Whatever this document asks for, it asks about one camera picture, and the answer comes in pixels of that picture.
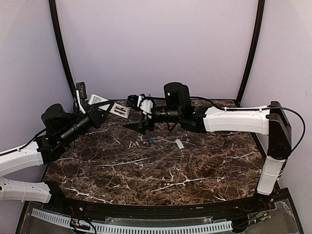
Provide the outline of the white remote control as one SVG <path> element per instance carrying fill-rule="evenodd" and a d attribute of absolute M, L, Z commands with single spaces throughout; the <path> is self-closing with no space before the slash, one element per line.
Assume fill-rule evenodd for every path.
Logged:
<path fill-rule="evenodd" d="M 88 104 L 93 105 L 93 104 L 97 104 L 100 102 L 106 102 L 106 101 L 109 101 L 109 100 L 105 99 L 101 96 L 92 94 L 89 101 L 88 101 Z M 130 113 L 130 108 L 127 108 L 127 107 L 120 105 L 120 104 L 117 104 L 115 102 L 113 102 L 113 105 L 106 104 L 106 105 L 99 106 L 99 109 L 102 109 L 104 111 L 107 111 L 108 109 L 110 109 L 109 112 L 111 114 L 114 114 L 114 115 L 117 115 L 117 116 L 123 117 L 123 118 L 128 118 L 129 113 Z"/>

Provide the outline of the white battery cover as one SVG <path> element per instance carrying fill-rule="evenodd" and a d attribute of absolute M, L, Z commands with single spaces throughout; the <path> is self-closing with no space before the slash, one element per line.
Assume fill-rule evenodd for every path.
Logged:
<path fill-rule="evenodd" d="M 175 142 L 176 142 L 176 144 L 177 144 L 179 149 L 184 149 L 185 148 L 183 143 L 182 143 L 182 141 L 180 139 L 176 139 Z"/>

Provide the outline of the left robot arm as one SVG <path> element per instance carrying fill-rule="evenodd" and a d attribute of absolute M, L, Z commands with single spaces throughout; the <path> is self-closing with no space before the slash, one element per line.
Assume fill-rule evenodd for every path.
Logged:
<path fill-rule="evenodd" d="M 55 182 L 16 181 L 6 179 L 5 175 L 57 161 L 80 135 L 92 127 L 99 128 L 113 105 L 112 100 L 96 103 L 84 114 L 67 113 L 59 103 L 47 108 L 41 115 L 45 129 L 25 145 L 1 153 L 0 199 L 50 203 L 57 212 L 65 212 L 69 202 Z"/>

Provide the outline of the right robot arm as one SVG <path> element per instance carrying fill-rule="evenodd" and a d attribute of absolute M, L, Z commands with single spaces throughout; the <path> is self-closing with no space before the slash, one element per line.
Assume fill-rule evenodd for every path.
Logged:
<path fill-rule="evenodd" d="M 154 97 L 141 94 L 128 96 L 127 104 L 140 111 L 138 123 L 125 128 L 145 134 L 153 131 L 156 123 L 179 124 L 193 133 L 249 132 L 268 135 L 269 144 L 265 163 L 257 185 L 257 194 L 249 200 L 249 208 L 260 211 L 268 203 L 267 195 L 273 192 L 277 179 L 289 156 L 297 148 L 292 145 L 292 128 L 285 114 L 288 108 L 278 101 L 270 105 L 250 108 L 193 106 L 187 85 L 171 82 L 164 85 L 166 104 L 157 106 Z"/>

